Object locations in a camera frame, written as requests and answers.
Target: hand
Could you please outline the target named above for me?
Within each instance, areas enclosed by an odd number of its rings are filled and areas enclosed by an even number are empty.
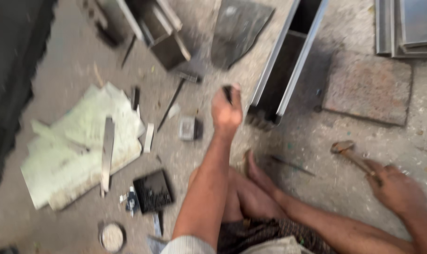
[[[233,136],[243,120],[240,84],[232,84],[231,99],[232,105],[227,100],[223,88],[218,89],[212,99],[212,118],[215,131]]]
[[[366,176],[375,197],[388,209],[398,216],[416,212],[418,209],[427,209],[425,193],[412,178],[403,174],[395,166],[383,167],[378,162],[369,159],[365,162],[375,170],[375,173],[383,182],[382,187],[379,187],[373,177]]]

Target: rusty metal plate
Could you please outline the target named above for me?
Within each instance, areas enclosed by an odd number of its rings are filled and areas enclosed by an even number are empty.
[[[323,108],[380,123],[404,126],[411,93],[412,67],[352,51],[332,58]]]

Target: leg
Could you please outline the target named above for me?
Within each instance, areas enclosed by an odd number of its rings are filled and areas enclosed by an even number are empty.
[[[197,172],[196,169],[190,176],[188,188]],[[242,220],[244,216],[248,218],[287,218],[281,207],[267,193],[230,168],[222,222],[236,222]]]
[[[286,215],[307,225],[340,254],[412,254],[412,243],[362,222],[323,211],[285,194],[249,156],[249,177],[278,203]]]

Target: stacked metal sheets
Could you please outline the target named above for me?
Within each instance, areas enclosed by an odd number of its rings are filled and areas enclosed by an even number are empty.
[[[375,0],[376,53],[427,57],[427,0]]]

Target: person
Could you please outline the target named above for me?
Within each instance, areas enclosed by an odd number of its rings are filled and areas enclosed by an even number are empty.
[[[393,211],[412,236],[406,241],[373,226],[308,205],[279,189],[247,152],[247,177],[229,167],[235,132],[242,122],[240,86],[232,102],[222,89],[212,99],[214,134],[194,170],[162,254],[427,254],[427,197],[395,166],[366,163],[383,184],[367,180],[375,197]]]

